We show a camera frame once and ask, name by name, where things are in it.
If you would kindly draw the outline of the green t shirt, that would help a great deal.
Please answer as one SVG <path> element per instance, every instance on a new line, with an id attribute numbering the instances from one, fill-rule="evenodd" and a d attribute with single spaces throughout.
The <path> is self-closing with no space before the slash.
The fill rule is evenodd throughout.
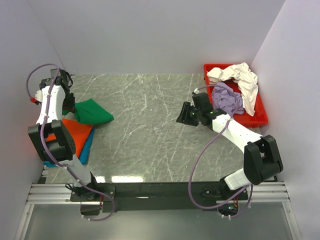
<path id="1" fill-rule="evenodd" d="M 73 113 L 75 120 L 80 124 L 100 125 L 114 120 L 114 116 L 96 103 L 92 98 L 76 102 L 74 108 L 62 109 L 62 114 Z"/>

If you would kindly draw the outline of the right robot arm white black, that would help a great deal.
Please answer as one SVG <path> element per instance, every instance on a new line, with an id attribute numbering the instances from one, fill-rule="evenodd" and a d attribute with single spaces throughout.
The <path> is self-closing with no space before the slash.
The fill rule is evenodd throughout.
<path id="1" fill-rule="evenodd" d="M 185 101 L 176 121 L 194 127 L 202 124 L 218 136 L 227 138 L 242 151 L 242 168 L 219 181 L 219 191 L 223 198 L 229 198 L 245 186 L 259 185 L 284 169 L 273 136 L 255 133 L 238 123 L 224 110 L 214 109 L 205 92 L 194 93 L 192 102 Z"/>

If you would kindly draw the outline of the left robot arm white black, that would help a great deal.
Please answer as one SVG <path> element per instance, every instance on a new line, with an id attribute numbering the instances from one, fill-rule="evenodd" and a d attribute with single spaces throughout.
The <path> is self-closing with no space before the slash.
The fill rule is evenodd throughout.
<path id="1" fill-rule="evenodd" d="M 63 169 L 73 181 L 77 194 L 96 191 L 97 181 L 76 155 L 75 141 L 62 121 L 63 107 L 74 103 L 70 92 L 72 79 L 68 72 L 53 65 L 50 77 L 41 80 L 39 90 L 29 100 L 40 105 L 36 124 L 27 130 L 40 159 Z"/>

